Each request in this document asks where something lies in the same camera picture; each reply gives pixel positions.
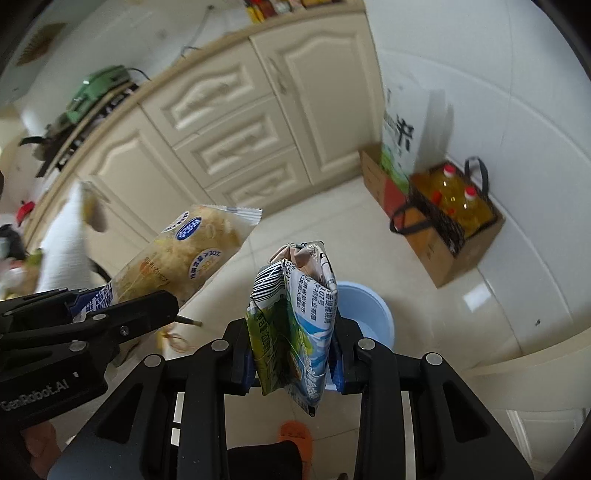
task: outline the white tiled wall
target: white tiled wall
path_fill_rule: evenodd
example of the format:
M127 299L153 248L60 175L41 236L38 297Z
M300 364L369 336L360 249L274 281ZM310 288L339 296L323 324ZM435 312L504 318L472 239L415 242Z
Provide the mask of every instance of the white tiled wall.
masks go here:
M123 64L152 77L169 67L182 46L193 38L208 3L106 0L57 47L28 94L16 102L30 134L44 132L45 125L65 110L82 79L91 72ZM248 14L242 7L213 10L193 46L248 24ZM132 72L132 77L144 81L137 72Z
M591 82L531 0L365 0L382 75L446 91L507 222L479 268L525 353L591 326Z

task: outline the cabinet drawer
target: cabinet drawer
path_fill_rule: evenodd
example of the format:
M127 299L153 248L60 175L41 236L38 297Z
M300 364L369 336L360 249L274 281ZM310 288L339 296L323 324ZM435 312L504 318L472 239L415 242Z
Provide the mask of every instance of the cabinet drawer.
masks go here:
M225 116L174 150L207 187L293 142L279 103L271 97Z
M207 190L221 205L264 208L310 185L295 147L241 170Z
M271 86L254 49L243 43L182 73L141 105L174 145L268 93Z

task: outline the orange slipper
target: orange slipper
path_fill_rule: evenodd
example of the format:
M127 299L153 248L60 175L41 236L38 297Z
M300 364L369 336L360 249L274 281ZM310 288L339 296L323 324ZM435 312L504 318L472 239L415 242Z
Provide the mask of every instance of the orange slipper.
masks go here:
M302 479L308 480L312 463L312 435L308 427L295 420L285 422L279 429L278 441L284 442L285 440L296 444L301 457Z

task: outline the kitchen cabinet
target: kitchen cabinet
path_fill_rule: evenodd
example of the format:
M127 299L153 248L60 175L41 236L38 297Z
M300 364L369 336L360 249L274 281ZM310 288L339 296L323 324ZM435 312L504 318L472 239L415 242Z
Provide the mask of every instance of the kitchen cabinet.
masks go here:
M274 96L226 115L174 149L203 187L294 140Z
M97 142L77 174L148 241L191 204L211 202L140 108Z
M119 218L109 204L103 203L107 230L97 232L86 227L88 257L113 277L135 257L148 241Z
M265 208L310 186L295 147L282 150L207 190L215 203Z
M366 16L337 15L253 35L312 183L359 168L381 139L379 67Z
M221 116L272 93L252 46L244 42L194 66L142 102L170 145Z

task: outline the plastic wrapper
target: plastic wrapper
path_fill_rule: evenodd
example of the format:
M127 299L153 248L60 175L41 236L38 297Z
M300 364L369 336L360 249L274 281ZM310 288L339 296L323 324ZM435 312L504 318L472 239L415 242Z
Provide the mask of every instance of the plastic wrapper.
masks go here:
M262 210L192 206L131 260L78 314L166 290L183 306L238 250ZM122 345L122 353L129 346Z
M337 285L322 242L287 244L256 276L246 311L263 395L285 388L310 416L322 397Z

